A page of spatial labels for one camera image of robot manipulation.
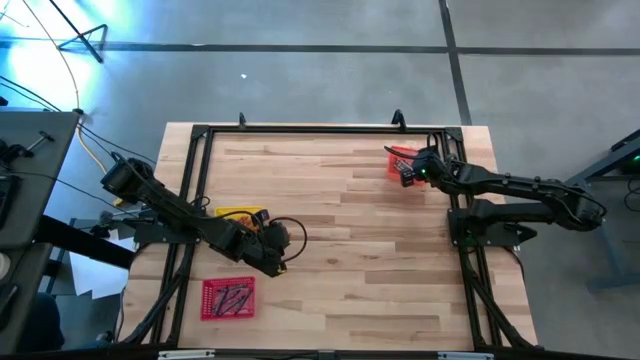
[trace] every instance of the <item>red plastic crate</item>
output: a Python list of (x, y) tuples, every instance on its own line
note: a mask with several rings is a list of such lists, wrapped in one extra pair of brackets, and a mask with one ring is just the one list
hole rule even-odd
[[(406, 148), (406, 147), (402, 147), (402, 146), (393, 145), (391, 148), (393, 150), (399, 151), (399, 152), (401, 152), (403, 154), (407, 154), (407, 155), (417, 155), (418, 154), (417, 150)], [(389, 153), (389, 163), (387, 164), (387, 176), (391, 180), (400, 182), (400, 173), (398, 172), (398, 170), (396, 170), (396, 168), (394, 166), (396, 160), (405, 161), (409, 165), (413, 164), (413, 160), (404, 159), (404, 158), (401, 158), (401, 157), (398, 157), (396, 155), (393, 155), (393, 154)], [(415, 180), (414, 184), (417, 185), (417, 186), (422, 186), (422, 185), (424, 185), (424, 181)]]
[(200, 320), (252, 318), (255, 285), (253, 276), (203, 280)]

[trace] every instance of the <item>desk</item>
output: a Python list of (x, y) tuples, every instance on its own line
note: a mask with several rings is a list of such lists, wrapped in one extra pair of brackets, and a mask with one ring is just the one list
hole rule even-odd
[[(16, 159), (12, 163), (13, 168), (57, 177), (77, 122), (78, 115), (75, 113), (0, 112), (0, 137), (8, 145), (18, 143), (29, 146), (40, 137), (39, 130), (55, 139), (34, 149), (33, 158)], [(0, 279), (0, 283), (11, 278), (20, 289), (14, 300), (10, 322), (0, 331), (0, 354), (13, 352), (22, 335), (25, 319), (52, 248), (50, 244), (33, 244), (26, 249), (25, 246), (33, 240), (54, 181), (39, 176), (18, 176), (22, 178), (22, 184), (5, 225), (0, 230), (0, 251), (11, 258), (11, 269), (4, 279)]]
[[(192, 125), (169, 123), (160, 150), (156, 177), (176, 193)], [(488, 128), (463, 127), (463, 133), (469, 162), (495, 170)], [(205, 191), (208, 212), (217, 206), (264, 206), (274, 217), (302, 221), (309, 244), (274, 279), (198, 245), (179, 347), (471, 350), (458, 254), (448, 237), (449, 198), (428, 187), (404, 189), (386, 178), (383, 145), (419, 148), (424, 141), (423, 135), (401, 134), (216, 134)], [(199, 166), (196, 161), (194, 173)], [(301, 231), (287, 226), (293, 240), (287, 253), (293, 254)], [(123, 336), (156, 300), (166, 252), (166, 245), (151, 245), (134, 262)], [(497, 303), (536, 343), (518, 264), (498, 248), (487, 248), (487, 259)], [(200, 321), (203, 279), (247, 275), (257, 280), (255, 318)], [(173, 308), (170, 303), (162, 340)], [(486, 313), (480, 314), (488, 339)]]

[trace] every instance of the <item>yellow object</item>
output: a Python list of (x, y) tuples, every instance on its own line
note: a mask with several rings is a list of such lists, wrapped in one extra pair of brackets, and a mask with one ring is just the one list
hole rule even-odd
[[(255, 214), (258, 211), (263, 209), (264, 207), (262, 206), (223, 206), (223, 207), (215, 208), (213, 216), (222, 216), (224, 214), (228, 214), (234, 211), (248, 211), (252, 214)], [(242, 225), (250, 228), (251, 230), (258, 230), (258, 228), (255, 225), (253, 225), (253, 222), (251, 221), (250, 216), (247, 214), (234, 214), (234, 215), (229, 215), (225, 218), (235, 220), (241, 223)]]

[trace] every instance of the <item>red object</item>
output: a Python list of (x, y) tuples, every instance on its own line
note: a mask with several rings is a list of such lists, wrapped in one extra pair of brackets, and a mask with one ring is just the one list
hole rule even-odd
[(253, 276), (203, 280), (200, 320), (252, 318), (255, 287)]
[[(413, 150), (413, 149), (402, 147), (402, 146), (393, 145), (391, 148), (393, 150), (396, 150), (398, 152), (401, 152), (401, 153), (407, 154), (407, 155), (417, 155), (418, 154), (417, 150)], [(400, 173), (398, 172), (398, 170), (396, 170), (396, 167), (394, 165), (396, 163), (396, 161), (398, 161), (398, 160), (404, 161), (409, 165), (413, 164), (413, 160), (404, 159), (404, 158), (401, 158), (399, 156), (393, 155), (392, 153), (389, 153), (389, 163), (387, 164), (387, 176), (391, 180), (400, 182)], [(417, 181), (416, 180), (414, 182), (414, 184), (418, 185), (418, 186), (422, 186), (422, 185), (424, 185), (424, 181)]]

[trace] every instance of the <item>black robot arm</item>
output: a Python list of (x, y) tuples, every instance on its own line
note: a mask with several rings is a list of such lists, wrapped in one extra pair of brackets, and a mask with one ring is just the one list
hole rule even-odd
[(606, 214), (604, 206), (587, 192), (559, 180), (497, 174), (454, 157), (443, 161), (434, 147), (422, 149), (415, 156), (388, 147), (385, 149), (398, 157), (413, 160), (411, 165), (404, 161), (396, 162), (403, 186), (418, 180), (429, 182), (432, 187), (449, 195), (494, 193), (539, 202), (493, 204), (488, 200), (475, 199), (467, 210), (466, 222), (480, 233), (497, 222), (555, 222), (569, 230), (591, 231), (600, 226)]
[(286, 271), (282, 256), (289, 245), (289, 234), (281, 223), (272, 222), (264, 228), (262, 220), (255, 219), (261, 229), (255, 232), (234, 220), (206, 216), (195, 205), (167, 190), (153, 177), (147, 163), (133, 158), (116, 157), (116, 160), (116, 165), (101, 180), (108, 192), (132, 204), (145, 203), (165, 227), (194, 241), (198, 238), (206, 241), (228, 259), (244, 260), (271, 277)]

